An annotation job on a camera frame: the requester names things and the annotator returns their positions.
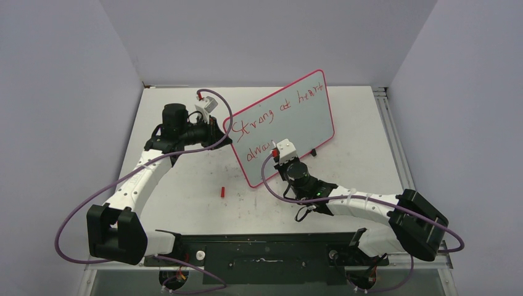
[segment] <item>wall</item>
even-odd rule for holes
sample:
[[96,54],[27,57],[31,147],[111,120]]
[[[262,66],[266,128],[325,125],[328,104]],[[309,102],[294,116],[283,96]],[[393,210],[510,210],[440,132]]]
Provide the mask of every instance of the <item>wall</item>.
[[436,0],[101,0],[146,84],[388,86]]
[[417,189],[466,242],[460,295],[523,292],[522,14],[519,0],[438,1],[389,89]]
[[[0,1],[1,295],[76,295],[54,234],[116,178],[141,91],[98,1]],[[84,213],[62,246],[85,259]]]

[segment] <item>whiteboard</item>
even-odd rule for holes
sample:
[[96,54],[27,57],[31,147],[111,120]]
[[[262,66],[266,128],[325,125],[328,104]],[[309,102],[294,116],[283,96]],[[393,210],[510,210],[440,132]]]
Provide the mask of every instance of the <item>whiteboard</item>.
[[[224,130],[230,118],[223,121]],[[233,115],[233,151],[247,184],[262,183],[262,163],[272,142],[289,139],[300,157],[332,139],[334,124],[325,74],[316,70]],[[272,165],[265,176],[273,176]]]

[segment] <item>purple cable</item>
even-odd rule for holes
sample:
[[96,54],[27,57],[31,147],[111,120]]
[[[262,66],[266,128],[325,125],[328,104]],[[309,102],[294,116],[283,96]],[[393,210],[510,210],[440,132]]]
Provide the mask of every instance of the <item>purple cable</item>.
[[366,290],[366,289],[362,289],[360,287],[356,287],[348,278],[347,278],[347,281],[353,287],[356,287],[358,289],[358,291],[362,291],[362,292],[367,291],[366,293],[381,293],[381,292],[392,291],[392,290],[395,290],[395,289],[405,285],[405,283],[408,282],[408,280],[412,277],[413,274],[414,274],[414,257],[412,257],[412,255],[411,255],[410,256],[410,270],[409,270],[409,274],[407,274],[407,276],[401,282],[396,284],[395,286],[388,287],[388,288],[381,288],[381,289]]
[[[278,195],[276,192],[274,192],[270,187],[269,187],[269,184],[267,184],[267,179],[265,178],[265,165],[267,164],[267,162],[269,161],[269,159],[271,159],[273,156],[272,155],[269,155],[265,161],[263,161],[263,164],[261,165],[261,180],[263,181],[263,184],[265,185],[265,188],[267,188],[267,190],[277,199],[283,201],[283,202],[290,202],[292,204],[310,204],[310,203],[313,203],[313,202],[324,202],[324,201],[327,201],[327,200],[333,200],[333,199],[346,199],[348,196],[347,195],[340,195],[340,196],[331,196],[331,197],[322,197],[320,199],[308,199],[308,200],[288,200],[288,199],[284,199],[282,196]],[[454,253],[454,252],[458,252],[458,251],[461,251],[462,249],[465,248],[465,242],[463,241],[463,239],[457,234],[455,233],[454,231],[448,229],[447,227],[439,224],[439,223],[436,223],[430,219],[428,219],[427,217],[423,216],[423,215],[420,215],[414,211],[411,211],[407,208],[404,208],[404,207],[401,207],[399,205],[395,205],[393,203],[389,203],[389,202],[384,202],[382,200],[379,200],[379,199],[374,199],[372,197],[366,197],[366,196],[360,196],[360,195],[351,195],[350,196],[351,199],[364,199],[364,200],[369,200],[371,202],[375,202],[377,204],[381,204],[381,205],[386,205],[388,207],[392,207],[392,208],[395,208],[397,210],[400,210],[402,211],[403,213],[407,213],[411,216],[414,216],[418,219],[421,219],[423,221],[425,221],[426,223],[429,223],[430,225],[433,225],[435,227],[438,227],[439,229],[449,233],[451,236],[455,237],[458,242],[459,242],[459,247],[457,248],[454,248],[454,249],[449,249],[449,250],[440,250],[439,253]]]
[[[164,256],[155,256],[154,258],[161,259],[161,260],[172,261],[172,262],[175,262],[177,264],[180,264],[180,265],[183,265],[183,266],[187,266],[187,267],[192,268],[194,270],[200,271],[204,275],[210,276],[211,278],[217,280],[218,282],[220,282],[223,285],[221,287],[212,287],[212,288],[208,288],[208,289],[204,289],[204,290],[197,290],[197,291],[178,292],[178,291],[173,290],[172,291],[173,294],[192,295],[192,294],[206,293],[206,292],[211,292],[211,291],[216,291],[216,290],[221,290],[221,289],[227,288],[227,284],[225,283],[224,280],[222,280],[218,276],[208,272],[207,270],[201,269],[201,268],[199,268],[197,266],[194,266],[194,265],[192,265],[190,263],[183,262],[181,260],[174,259],[174,258],[164,257]],[[167,284],[170,280],[175,279],[175,278],[176,278],[176,276],[172,276],[172,277],[169,277],[168,279],[166,279],[165,281],[163,281],[162,288],[165,287],[165,284]]]
[[213,149],[214,147],[216,147],[217,145],[219,145],[221,142],[223,142],[227,136],[229,135],[229,133],[231,132],[231,129],[233,128],[233,111],[231,110],[231,106],[229,106],[229,104],[227,103],[227,101],[225,100],[224,97],[222,97],[220,94],[218,94],[217,92],[215,91],[212,91],[211,89],[198,89],[196,91],[196,94],[200,95],[201,92],[208,92],[208,93],[211,93],[211,94],[214,94],[215,96],[217,96],[218,98],[220,98],[220,100],[223,101],[223,103],[225,104],[225,107],[227,107],[227,110],[229,111],[229,117],[230,117],[230,121],[229,121],[229,127],[227,128],[227,131],[225,132],[225,135],[223,137],[221,137],[220,140],[218,140],[218,142],[208,146],[208,147],[205,147],[205,148],[200,148],[200,149],[194,149],[194,150],[187,150],[187,151],[177,151],[177,152],[172,152],[172,153],[167,153],[167,154],[163,154],[161,156],[158,156],[157,158],[154,158],[152,160],[149,160],[148,162],[146,162],[145,164],[143,164],[143,166],[139,166],[137,167],[134,171],[132,171],[131,173],[128,173],[127,175],[121,177],[120,179],[114,181],[113,183],[107,185],[106,187],[103,187],[102,189],[98,190],[97,192],[95,192],[93,195],[89,196],[86,200],[84,200],[81,204],[79,204],[71,213],[69,213],[69,215],[67,215],[67,217],[65,217],[64,219],[64,222],[62,222],[62,224],[60,225],[60,227],[58,228],[58,231],[56,232],[56,236],[54,237],[54,249],[56,250],[56,253],[58,254],[58,256],[62,257],[64,260],[66,261],[69,261],[69,262],[72,262],[72,263],[78,263],[78,264],[95,264],[95,263],[105,263],[105,262],[109,262],[110,260],[77,260],[77,259],[73,259],[69,256],[67,256],[66,254],[64,254],[62,252],[62,250],[60,249],[60,244],[59,244],[59,241],[60,241],[60,235],[62,234],[62,231],[64,230],[65,228],[65,225],[67,225],[67,223],[71,220],[71,218],[73,218],[73,216],[82,208],[84,207],[88,202],[92,201],[95,197],[99,196],[100,194],[102,194],[103,192],[115,187],[116,185],[118,185],[119,183],[127,180],[128,178],[130,178],[131,176],[133,176],[134,174],[136,174],[137,172],[141,171],[144,169],[144,167],[152,164],[152,163],[155,163],[157,162],[158,160],[162,159],[162,158],[165,158],[165,157],[171,157],[171,156],[176,156],[176,155],[181,155],[181,154],[187,154],[187,153],[195,153],[195,152],[202,152],[202,151],[205,151],[205,150],[210,150],[210,149]]

